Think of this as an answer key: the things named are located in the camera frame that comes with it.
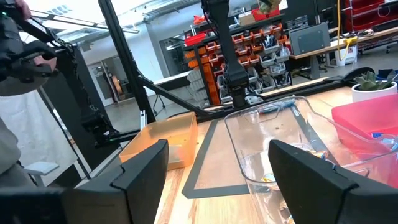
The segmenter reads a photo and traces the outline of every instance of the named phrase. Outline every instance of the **yellow container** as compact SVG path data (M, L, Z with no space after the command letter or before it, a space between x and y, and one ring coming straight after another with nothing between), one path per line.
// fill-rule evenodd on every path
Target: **yellow container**
M198 125L194 112L181 114L165 121L148 124L120 153L126 162L160 139L169 142L168 170L192 164L198 138Z

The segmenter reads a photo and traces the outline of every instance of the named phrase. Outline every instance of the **gray sleeve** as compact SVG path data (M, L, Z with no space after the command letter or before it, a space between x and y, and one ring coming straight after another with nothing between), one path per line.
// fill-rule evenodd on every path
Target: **gray sleeve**
M16 96L38 89L47 81L47 78L35 77L32 83L21 83L19 79L7 77L0 82L0 96Z

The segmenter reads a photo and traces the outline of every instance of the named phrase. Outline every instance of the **potted plant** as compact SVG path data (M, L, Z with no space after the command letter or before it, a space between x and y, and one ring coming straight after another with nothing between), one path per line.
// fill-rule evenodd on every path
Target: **potted plant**
M397 83L393 80L397 76L381 81L376 80L376 75L373 72L366 72L362 76L355 78L358 84L352 87L353 102L396 94L398 92Z

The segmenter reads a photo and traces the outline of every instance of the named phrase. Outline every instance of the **white pot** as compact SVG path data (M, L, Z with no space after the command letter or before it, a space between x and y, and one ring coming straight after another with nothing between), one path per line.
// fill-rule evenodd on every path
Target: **white pot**
M353 102L360 102L364 100L370 100L374 98L379 98L382 96L388 96L388 95L393 95L397 94L398 89L397 89L397 83L392 82L392 87L386 88L383 90L375 90L375 91L360 91L356 90L357 87L359 87L360 84L356 84L355 86L352 87L352 92L353 92Z

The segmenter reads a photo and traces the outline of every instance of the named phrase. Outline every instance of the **wooden tabletop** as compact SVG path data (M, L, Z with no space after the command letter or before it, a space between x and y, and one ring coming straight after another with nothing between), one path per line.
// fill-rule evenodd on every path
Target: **wooden tabletop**
M344 87L312 95L308 99L317 112L329 113L330 107L352 102L351 89ZM322 105L328 105L328 109L322 111ZM198 125L197 151L204 140L210 123L211 121ZM225 123L220 121L218 125L225 125ZM227 132L215 133L213 139L220 141L221 145L223 141L230 141ZM187 199L182 194L182 189L191 168L190 166L168 171L155 223L261 223L249 194Z
M394 35L394 34L398 34L398 27L394 27L388 30L384 30L384 31L380 31L377 33L374 33L374 35L370 36L370 37L360 37L357 41L357 43L363 43L363 42L369 42L370 40L376 39L376 38L380 38L380 37L385 37L387 35ZM312 52L308 52L308 53L304 53L304 54L300 54L300 55L291 55L290 58L291 59L300 59L300 58L305 58L305 57L309 57L312 55L320 55L320 54L325 54L327 52L332 52L337 50L337 47L339 46L339 48L344 48L346 47L346 44L344 43L344 39L340 39L340 44L337 44L337 40L330 42L330 46L329 47L325 47L319 50L314 50Z

